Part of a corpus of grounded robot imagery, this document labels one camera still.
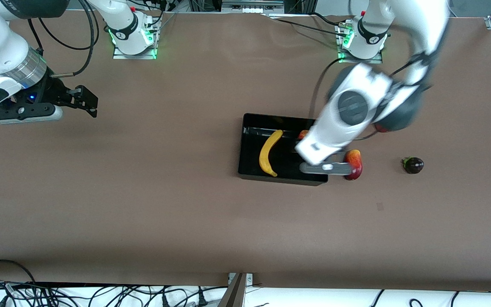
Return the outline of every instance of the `black tray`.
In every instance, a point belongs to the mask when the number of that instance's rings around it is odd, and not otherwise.
[[[242,124],[242,142],[238,174],[243,179],[260,180],[297,185],[319,186],[329,179],[327,175],[305,174],[298,166],[304,160],[295,151],[300,131],[309,129],[314,120],[245,113]],[[272,177],[259,166],[259,154],[265,141],[276,130],[283,130],[282,138],[269,154],[272,169],[278,174]]]

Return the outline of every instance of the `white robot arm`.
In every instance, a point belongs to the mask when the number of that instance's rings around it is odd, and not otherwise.
[[[151,16],[133,12],[125,0],[87,1],[101,13],[124,54],[141,53],[153,44]],[[62,106],[84,109],[96,117],[97,97],[84,86],[70,90],[53,78],[41,55],[6,22],[59,17],[68,4],[69,0],[0,0],[0,124],[58,120]]]
[[[364,16],[352,20],[354,36],[347,49],[357,58],[374,57],[394,20],[408,31],[413,46],[413,56],[403,67],[408,67],[404,81],[366,64],[344,69],[319,118],[296,146],[309,164],[306,172],[330,174],[321,168],[312,171],[311,166],[341,151],[369,124],[382,132],[395,131],[415,118],[448,22],[446,0],[371,0]]]

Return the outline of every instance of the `brown table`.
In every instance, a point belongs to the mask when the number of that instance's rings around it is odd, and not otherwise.
[[[84,12],[47,24],[88,45]],[[25,21],[12,28],[35,45]],[[82,65],[86,52],[37,28],[55,72]],[[181,14],[157,60],[126,61],[111,59],[104,34],[88,69],[65,80],[99,97],[97,119],[66,109],[60,122],[0,126],[0,258],[43,281],[224,284],[243,271],[265,286],[491,290],[482,19],[450,21],[415,124],[353,143],[361,178],[319,187],[240,179],[238,148],[244,113],[307,116],[337,56],[332,35],[257,14]],[[409,57],[407,37],[394,30],[386,46],[380,68],[391,72]],[[410,155],[425,160],[421,174],[400,169]],[[0,266],[0,277],[25,276]]]

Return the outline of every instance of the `yellow banana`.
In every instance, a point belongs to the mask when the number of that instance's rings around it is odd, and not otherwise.
[[[273,134],[266,140],[265,145],[263,145],[263,149],[261,149],[261,155],[259,155],[259,165],[261,169],[267,173],[268,175],[272,175],[277,177],[278,174],[272,170],[272,166],[269,161],[269,152],[274,147],[276,142],[280,140],[283,135],[283,130],[276,130]]]

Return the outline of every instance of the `dark purple fruit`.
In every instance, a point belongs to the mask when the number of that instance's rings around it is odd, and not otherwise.
[[[417,174],[423,169],[423,161],[416,157],[405,158],[403,159],[403,168],[409,174]]]

